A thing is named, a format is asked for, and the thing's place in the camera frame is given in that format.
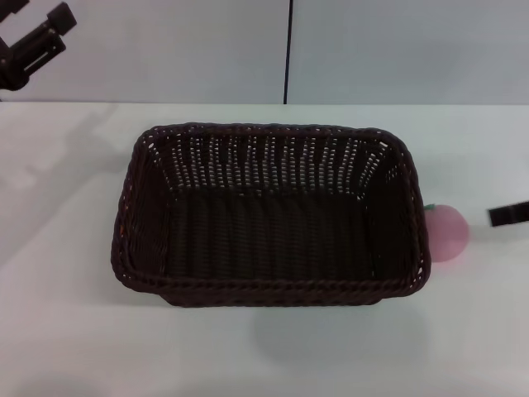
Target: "brown wicker basket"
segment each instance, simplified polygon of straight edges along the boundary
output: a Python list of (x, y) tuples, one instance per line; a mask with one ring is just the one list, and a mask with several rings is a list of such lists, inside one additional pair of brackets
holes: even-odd
[(186, 307), (374, 304), (430, 265), (412, 157), (373, 128), (152, 128), (112, 242), (124, 285)]

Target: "white wall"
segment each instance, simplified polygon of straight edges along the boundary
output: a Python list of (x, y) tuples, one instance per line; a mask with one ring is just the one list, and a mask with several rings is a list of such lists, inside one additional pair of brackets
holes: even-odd
[[(3, 100), (281, 103), (284, 0), (66, 0), (66, 52)], [(0, 26), (8, 44), (60, 0), (32, 0)]]
[(527, 0), (295, 0), (290, 103), (529, 103)]

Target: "white table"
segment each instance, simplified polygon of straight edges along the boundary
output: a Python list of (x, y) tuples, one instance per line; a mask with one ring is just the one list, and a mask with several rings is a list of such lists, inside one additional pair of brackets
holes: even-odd
[[(112, 225), (136, 138), (155, 124), (381, 127), (425, 203), (457, 207), (465, 253), (373, 307), (178, 309), (123, 287)], [(0, 395), (527, 396), (529, 107), (0, 104)]]

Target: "pink ball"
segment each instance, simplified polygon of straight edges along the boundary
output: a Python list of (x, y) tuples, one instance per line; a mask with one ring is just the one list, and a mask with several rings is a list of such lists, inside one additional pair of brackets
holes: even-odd
[(457, 209), (436, 205), (425, 211), (431, 260), (444, 262), (454, 259), (469, 243), (469, 224)]

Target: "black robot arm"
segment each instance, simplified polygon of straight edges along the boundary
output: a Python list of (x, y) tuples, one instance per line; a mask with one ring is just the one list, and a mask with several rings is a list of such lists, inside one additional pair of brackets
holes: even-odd
[[(0, 22), (16, 13), (28, 0), (0, 0)], [(66, 50), (61, 40), (77, 24), (68, 5), (62, 2), (48, 19), (11, 47), (0, 38), (0, 89), (17, 91), (42, 66)]]

